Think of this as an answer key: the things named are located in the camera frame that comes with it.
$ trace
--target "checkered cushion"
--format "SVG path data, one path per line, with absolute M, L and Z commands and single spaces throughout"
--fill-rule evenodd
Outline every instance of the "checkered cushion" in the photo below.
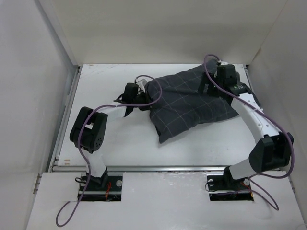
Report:
M 215 61 L 209 61 L 207 67 L 210 72 L 215 72 Z M 150 119 L 156 127 L 160 143 L 197 124 L 223 121 L 237 116 L 237 112 L 225 100 L 210 97 L 206 93 L 197 93 L 202 72 L 201 65 L 157 79 L 163 93 L 162 98 L 152 106 Z M 148 82 L 146 90 L 152 100 L 158 98 L 159 87 L 156 81 Z

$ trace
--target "white table surface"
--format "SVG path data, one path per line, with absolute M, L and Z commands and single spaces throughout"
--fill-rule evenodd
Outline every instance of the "white table surface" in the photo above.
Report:
M 73 123 L 83 106 L 96 108 L 116 99 L 126 83 L 141 74 L 162 77 L 199 64 L 84 65 L 73 101 L 59 166 L 85 166 L 69 140 Z M 248 85 L 243 65 L 236 64 L 241 81 Z M 159 144 L 149 111 L 135 109 L 128 117 L 107 124 L 100 151 L 107 166 L 223 166 L 246 159 L 255 145 L 243 120 L 198 125 Z
M 281 175 L 284 172 L 271 172 Z M 44 173 L 27 230 L 56 230 L 55 217 L 75 201 L 78 172 Z M 295 230 L 303 219 L 287 178 L 257 176 L 255 182 L 275 198 L 275 211 L 262 198 L 209 201 L 204 172 L 124 173 L 121 202 L 81 202 L 65 230 Z M 64 223 L 74 208 L 60 215 Z

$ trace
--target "white board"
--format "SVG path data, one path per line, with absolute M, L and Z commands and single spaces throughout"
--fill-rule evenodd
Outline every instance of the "white board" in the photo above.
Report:
M 75 70 L 37 1 L 0 0 L 0 229 L 24 230 Z
M 96 108 L 123 93 L 128 82 L 141 74 L 161 77 L 188 70 L 199 64 L 84 65 L 73 101 L 59 166 L 85 166 L 69 140 L 76 117 L 83 106 Z M 248 84 L 243 65 L 235 65 L 241 81 Z M 107 124 L 99 151 L 107 166 L 220 166 L 246 159 L 255 146 L 254 138 L 240 117 L 198 125 L 165 142 L 149 119 L 149 111 L 135 109 L 125 118 Z
M 289 0 L 249 66 L 255 93 L 268 115 L 294 137 L 291 179 L 307 222 L 307 1 Z
M 71 59 L 76 59 L 79 65 L 199 63 L 208 52 L 229 62 L 249 64 L 286 3 L 286 0 L 40 1 L 52 2 L 62 26 L 59 36 L 69 54 L 72 50 Z
M 43 174 L 27 230 L 58 229 L 57 212 L 67 201 L 76 200 L 76 176 L 80 173 Z M 288 179 L 257 176 L 254 180 L 275 198 L 279 211 L 258 195 L 254 195 L 254 202 L 209 201 L 204 172 L 131 172 L 124 174 L 121 202 L 81 202 L 64 229 L 296 230 L 303 219 Z M 60 223 L 67 220 L 74 206 L 75 202 L 64 208 Z

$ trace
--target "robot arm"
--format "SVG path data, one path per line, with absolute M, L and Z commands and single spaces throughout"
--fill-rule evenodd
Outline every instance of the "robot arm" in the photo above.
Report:
M 257 105 L 251 89 L 237 80 L 238 73 L 234 65 L 224 64 L 217 67 L 217 72 L 211 76 L 214 82 L 224 90 L 234 94 L 244 101 L 252 104 L 257 110 L 262 111 Z M 208 84 L 207 93 L 210 96 L 221 97 L 235 109 L 250 129 L 256 146 L 249 157 L 242 162 L 225 168 L 223 179 L 218 181 L 224 184 L 224 189 L 243 181 L 249 176 L 287 166 L 290 161 L 291 151 L 284 134 L 270 121 L 256 113 L 243 102 L 219 91 L 203 74 L 199 93 L 202 93 L 204 84 Z
M 149 102 L 145 92 L 146 83 L 145 79 L 135 83 L 128 83 L 121 96 L 110 103 L 109 107 L 102 108 L 99 112 L 94 113 L 87 123 L 81 135 L 80 146 L 86 150 L 84 154 L 91 165 L 91 181 L 103 186 L 104 177 L 107 176 L 106 166 L 103 163 L 103 151 L 100 149 L 107 124 L 118 118 L 126 117 L 133 111 L 133 107 L 130 106 L 116 106 L 119 104 L 145 104 Z M 139 107 L 139 109 L 147 110 L 149 107 Z M 77 116 L 70 133 L 70 141 L 74 143 L 75 147 L 78 147 L 78 136 L 81 128 L 92 111 L 93 109 L 91 108 L 83 107 Z

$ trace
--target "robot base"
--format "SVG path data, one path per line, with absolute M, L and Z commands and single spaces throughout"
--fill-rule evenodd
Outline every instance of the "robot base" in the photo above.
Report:
M 239 201 L 239 200 L 250 200 L 253 201 L 253 194 L 251 191 L 245 191 L 237 194 L 223 194 L 227 191 L 241 191 L 247 190 L 250 185 L 247 186 L 243 182 L 248 178 L 241 180 L 232 181 L 226 183 L 224 175 L 208 175 L 207 184 L 208 191 L 210 192 L 209 198 L 211 201 Z
M 81 181 L 86 181 L 88 175 L 81 177 Z M 82 201 L 121 201 L 121 189 L 123 177 L 119 175 L 105 175 L 102 183 L 97 183 L 96 180 L 90 180 Z M 84 189 L 84 183 L 80 183 L 78 198 Z

